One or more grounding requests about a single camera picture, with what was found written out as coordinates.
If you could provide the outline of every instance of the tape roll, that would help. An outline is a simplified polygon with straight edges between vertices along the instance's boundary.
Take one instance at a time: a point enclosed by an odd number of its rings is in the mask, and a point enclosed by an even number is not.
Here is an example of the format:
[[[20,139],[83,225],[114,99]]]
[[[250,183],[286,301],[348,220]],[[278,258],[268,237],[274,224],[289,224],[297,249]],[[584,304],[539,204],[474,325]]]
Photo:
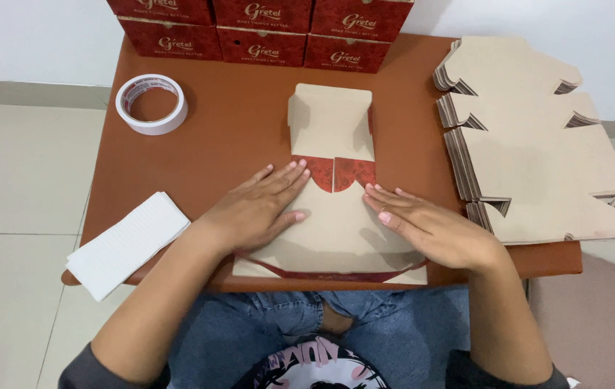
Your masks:
[[[140,94],[154,88],[164,89],[177,96],[177,103],[173,112],[169,113],[165,118],[144,122],[130,116],[132,102],[134,102]],[[163,135],[178,128],[182,121],[187,117],[187,101],[182,89],[177,82],[171,78],[160,74],[144,74],[132,78],[127,81],[115,97],[116,108],[120,117],[130,125],[130,127],[144,135]]]

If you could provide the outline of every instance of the stack of white paper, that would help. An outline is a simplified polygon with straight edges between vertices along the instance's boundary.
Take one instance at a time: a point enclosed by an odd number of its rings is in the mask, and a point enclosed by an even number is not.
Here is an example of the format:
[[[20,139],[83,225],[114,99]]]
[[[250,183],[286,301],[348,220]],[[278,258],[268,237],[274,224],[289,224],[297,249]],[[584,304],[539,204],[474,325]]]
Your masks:
[[[615,153],[579,69],[526,40],[464,37],[434,72],[468,217],[503,243],[615,237]]]
[[[67,268],[103,300],[190,225],[165,192],[156,192],[118,224],[67,257]]]

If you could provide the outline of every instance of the stack of flat box blanks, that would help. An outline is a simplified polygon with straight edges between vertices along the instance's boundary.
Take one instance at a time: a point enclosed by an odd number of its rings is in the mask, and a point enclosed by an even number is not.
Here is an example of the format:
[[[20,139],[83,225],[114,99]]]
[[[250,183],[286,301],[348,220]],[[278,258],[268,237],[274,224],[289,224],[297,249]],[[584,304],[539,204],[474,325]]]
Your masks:
[[[615,237],[615,153],[579,70],[510,37],[463,37],[434,83],[468,218],[505,244]]]

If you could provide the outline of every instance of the brown tabletop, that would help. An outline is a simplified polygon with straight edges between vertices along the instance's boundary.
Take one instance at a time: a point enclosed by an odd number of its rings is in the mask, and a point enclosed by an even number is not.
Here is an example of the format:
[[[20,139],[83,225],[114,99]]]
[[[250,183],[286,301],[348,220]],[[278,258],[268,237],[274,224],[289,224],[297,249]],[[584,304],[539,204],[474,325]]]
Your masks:
[[[189,59],[139,57],[127,38],[122,43],[81,244],[119,222],[156,191],[165,191],[194,220],[225,192],[268,164],[290,162],[286,124],[288,98],[304,82],[372,91],[377,182],[400,187],[462,213],[444,146],[432,81],[434,68],[452,38],[401,34],[378,74],[347,73]],[[128,127],[115,110],[118,89],[146,73],[167,75],[182,87],[190,110],[173,132],[147,137]],[[140,97],[141,115],[164,116],[170,100]],[[508,248],[523,278],[581,272],[578,242]],[[136,285],[165,250],[132,275]],[[229,258],[211,277],[218,291],[403,289],[414,286],[326,280],[244,278],[231,275]],[[66,270],[66,285],[78,285]],[[464,282],[460,270],[428,265],[430,285]]]

